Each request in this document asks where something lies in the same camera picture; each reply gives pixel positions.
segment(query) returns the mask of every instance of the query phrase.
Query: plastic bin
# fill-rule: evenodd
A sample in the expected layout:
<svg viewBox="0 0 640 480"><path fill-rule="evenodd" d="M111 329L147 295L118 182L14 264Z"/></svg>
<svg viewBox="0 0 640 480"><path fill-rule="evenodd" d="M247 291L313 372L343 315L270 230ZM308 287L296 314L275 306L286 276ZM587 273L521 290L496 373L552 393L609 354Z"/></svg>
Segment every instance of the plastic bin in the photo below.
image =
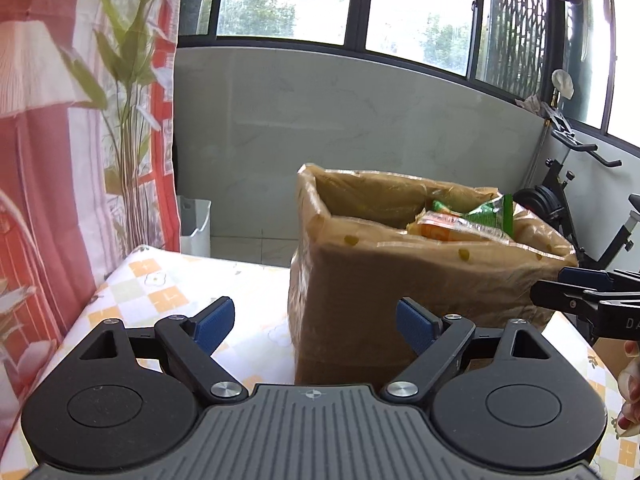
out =
<svg viewBox="0 0 640 480"><path fill-rule="evenodd" d="M191 256L211 256L209 215L211 200L178 195L180 210L180 252Z"/></svg>

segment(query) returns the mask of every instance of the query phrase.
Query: plastic bag liner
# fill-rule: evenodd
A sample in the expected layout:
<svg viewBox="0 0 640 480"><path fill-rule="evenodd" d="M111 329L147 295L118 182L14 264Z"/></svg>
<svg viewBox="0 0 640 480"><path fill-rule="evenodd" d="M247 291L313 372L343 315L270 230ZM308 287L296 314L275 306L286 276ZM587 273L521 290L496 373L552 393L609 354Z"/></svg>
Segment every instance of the plastic bag liner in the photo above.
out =
<svg viewBox="0 0 640 480"><path fill-rule="evenodd" d="M405 227L438 199L468 212L499 195L377 171L298 171L300 242L291 265L289 328L296 384L371 383L381 388L416 355L396 331L396 304L413 298L434 314L462 314L502 328L551 311L530 286L576 266L572 245L532 212L514 212L514 242L438 242Z"/></svg>

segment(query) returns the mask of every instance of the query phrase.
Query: bike seat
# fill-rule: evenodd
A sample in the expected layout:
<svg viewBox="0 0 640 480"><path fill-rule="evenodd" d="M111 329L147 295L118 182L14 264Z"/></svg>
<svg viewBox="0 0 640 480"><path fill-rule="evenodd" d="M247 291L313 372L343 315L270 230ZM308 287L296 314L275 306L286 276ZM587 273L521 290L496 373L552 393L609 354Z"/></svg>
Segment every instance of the bike seat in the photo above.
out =
<svg viewBox="0 0 640 480"><path fill-rule="evenodd" d="M636 208L636 211L638 211L640 213L640 195L636 194L636 193L632 193L629 195L629 202L631 202L631 205Z"/></svg>

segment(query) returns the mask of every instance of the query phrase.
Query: metal screw cap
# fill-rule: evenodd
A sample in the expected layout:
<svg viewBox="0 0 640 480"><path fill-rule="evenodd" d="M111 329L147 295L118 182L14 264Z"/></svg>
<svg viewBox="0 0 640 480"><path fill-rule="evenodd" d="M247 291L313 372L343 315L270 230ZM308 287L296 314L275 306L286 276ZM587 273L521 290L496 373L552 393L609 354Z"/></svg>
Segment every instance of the metal screw cap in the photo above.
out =
<svg viewBox="0 0 640 480"><path fill-rule="evenodd" d="M214 384L210 391L216 397L237 397L242 393L242 386L233 381L221 381Z"/></svg>
<svg viewBox="0 0 640 480"><path fill-rule="evenodd" d="M386 392L394 397L411 397L418 393L418 386L409 381L396 381L387 385Z"/></svg>

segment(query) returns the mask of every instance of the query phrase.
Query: human hand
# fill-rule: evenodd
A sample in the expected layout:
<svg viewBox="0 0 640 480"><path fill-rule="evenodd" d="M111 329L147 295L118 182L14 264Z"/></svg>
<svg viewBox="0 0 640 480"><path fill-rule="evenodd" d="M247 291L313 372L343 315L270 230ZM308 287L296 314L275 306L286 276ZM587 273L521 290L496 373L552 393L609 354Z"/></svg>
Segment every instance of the human hand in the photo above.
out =
<svg viewBox="0 0 640 480"><path fill-rule="evenodd" d="M618 389L625 399L618 415L619 436L640 433L640 348L636 341L625 341L625 353L634 359L620 372Z"/></svg>

